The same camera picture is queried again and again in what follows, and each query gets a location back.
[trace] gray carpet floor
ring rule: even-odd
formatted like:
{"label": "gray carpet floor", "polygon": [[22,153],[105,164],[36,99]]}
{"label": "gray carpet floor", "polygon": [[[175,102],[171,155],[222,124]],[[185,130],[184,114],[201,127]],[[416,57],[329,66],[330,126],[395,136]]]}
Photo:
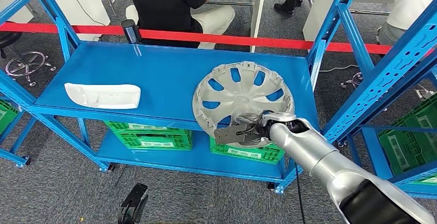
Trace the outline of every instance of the gray carpet floor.
{"label": "gray carpet floor", "polygon": [[[111,24],[124,19],[124,10],[131,0],[117,0],[119,13],[112,15],[105,1]],[[310,10],[307,2],[298,8],[292,18],[286,19],[273,11],[273,4],[283,0],[265,0],[259,36],[270,38],[303,39],[302,28]],[[34,0],[36,13],[33,22],[50,22],[41,6]],[[367,10],[389,10],[386,5],[353,4],[353,8]],[[195,12],[211,9],[205,5]],[[226,32],[227,35],[248,36],[250,33],[251,8],[237,6],[236,18]],[[386,17],[376,15],[354,15],[354,19],[366,43],[375,43],[375,31]],[[103,41],[125,42],[122,36],[103,36]],[[334,41],[346,42],[342,28]],[[38,50],[50,56],[49,61],[62,67],[59,39],[49,34],[23,34],[15,46],[21,51]],[[245,46],[218,45],[216,49],[248,51]],[[258,52],[305,55],[303,50],[258,48]],[[377,55],[372,55],[375,62]],[[355,63],[348,53],[326,53],[322,69],[346,66]],[[6,60],[0,61],[4,68]],[[340,87],[340,83],[351,78],[358,70],[321,73],[315,91],[320,124],[323,126],[346,101],[353,88]],[[54,72],[48,69],[35,74],[38,85],[30,88],[24,79],[17,79],[35,96],[42,93]],[[407,92],[375,119],[378,124],[389,124],[404,115],[419,103],[413,91]],[[59,117],[62,123],[78,134],[77,121]],[[7,140],[6,148],[15,141],[20,130],[29,120],[25,115]],[[88,120],[87,125],[92,147],[98,148],[106,127],[101,121]],[[363,167],[372,170],[368,155],[359,137],[357,147]],[[342,152],[349,156],[347,149]],[[109,174],[98,172],[90,160],[72,148],[67,142],[53,134],[41,123],[37,123],[24,141],[18,154],[29,155],[32,162],[17,169],[11,162],[0,160],[0,223],[116,223],[117,207],[132,187],[141,182],[149,186],[150,198],[141,223],[301,223],[296,182],[279,196],[267,190],[267,183],[225,177],[213,177],[179,171],[168,171],[146,167],[119,165]],[[302,197],[307,223],[341,223],[339,214],[327,194],[310,177],[301,176]],[[418,200],[435,216],[437,201]]]}

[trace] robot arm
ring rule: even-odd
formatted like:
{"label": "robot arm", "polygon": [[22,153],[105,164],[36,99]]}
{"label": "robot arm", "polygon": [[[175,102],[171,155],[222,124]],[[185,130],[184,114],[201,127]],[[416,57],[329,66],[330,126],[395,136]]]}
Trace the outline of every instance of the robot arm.
{"label": "robot arm", "polygon": [[435,223],[415,200],[344,157],[303,118],[269,113],[255,124],[240,126],[216,130],[216,142],[271,140],[322,185],[346,223]]}

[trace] office chair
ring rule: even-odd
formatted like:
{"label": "office chair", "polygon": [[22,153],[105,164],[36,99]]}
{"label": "office chair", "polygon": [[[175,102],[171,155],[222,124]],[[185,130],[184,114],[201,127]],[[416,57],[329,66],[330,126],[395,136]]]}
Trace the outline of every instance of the office chair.
{"label": "office chair", "polygon": [[13,58],[6,65],[6,73],[12,77],[25,76],[29,85],[33,87],[37,83],[30,80],[30,74],[39,70],[43,65],[50,67],[51,71],[55,71],[56,67],[45,62],[48,56],[39,51],[26,53],[17,51],[12,44],[21,37],[21,34],[21,32],[0,32],[0,56],[5,59],[5,51],[12,53]]}

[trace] red barrier tape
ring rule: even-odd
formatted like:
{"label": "red barrier tape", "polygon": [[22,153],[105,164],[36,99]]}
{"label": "red barrier tape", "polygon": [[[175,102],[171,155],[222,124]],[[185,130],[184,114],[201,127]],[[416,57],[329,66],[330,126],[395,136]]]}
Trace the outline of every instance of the red barrier tape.
{"label": "red barrier tape", "polygon": [[[124,35],[120,26],[89,26],[80,25],[72,26],[76,33],[95,33],[103,35]],[[42,23],[4,23],[0,26],[0,31],[13,32],[39,32],[39,33],[57,33],[58,28],[54,24]],[[304,40],[289,39],[271,39],[271,38],[250,38],[227,35],[209,35],[203,33],[191,32],[170,32],[156,30],[140,30],[143,38],[160,39],[160,40],[178,40],[178,41],[197,41],[212,42],[228,45],[254,45],[288,49],[310,49],[313,42]],[[367,51],[372,54],[386,54],[391,46],[366,44]],[[334,43],[328,45],[326,51],[337,51],[350,53],[352,47],[348,43]]]}

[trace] chair base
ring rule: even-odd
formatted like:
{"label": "chair base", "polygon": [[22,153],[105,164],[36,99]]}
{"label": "chair base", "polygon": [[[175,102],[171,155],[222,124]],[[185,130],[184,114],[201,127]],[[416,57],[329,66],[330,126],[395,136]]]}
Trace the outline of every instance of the chair base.
{"label": "chair base", "polygon": [[354,89],[357,89],[357,87],[360,85],[362,80],[363,80],[363,74],[361,72],[358,72],[352,77],[352,80],[345,81],[344,83],[341,83],[340,86],[345,89],[347,87],[347,84],[350,83],[352,84]]}
{"label": "chair base", "polygon": [[57,68],[47,63],[48,56],[38,51],[28,51],[26,53],[18,53],[12,46],[7,47],[15,55],[15,57],[6,65],[6,73],[12,77],[25,76],[29,86],[34,87],[37,83],[30,79],[30,74],[35,73],[42,66],[50,67],[51,71]]}

